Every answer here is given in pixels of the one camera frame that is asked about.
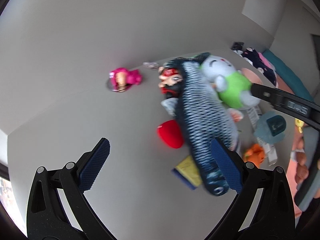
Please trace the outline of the person's right hand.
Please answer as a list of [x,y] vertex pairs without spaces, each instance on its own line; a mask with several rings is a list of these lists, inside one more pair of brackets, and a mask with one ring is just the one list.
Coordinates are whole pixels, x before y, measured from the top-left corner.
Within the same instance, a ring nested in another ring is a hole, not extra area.
[[309,175],[308,167],[306,166],[306,153],[304,152],[303,133],[300,133],[299,128],[295,127],[292,150],[297,162],[295,181],[301,184]]

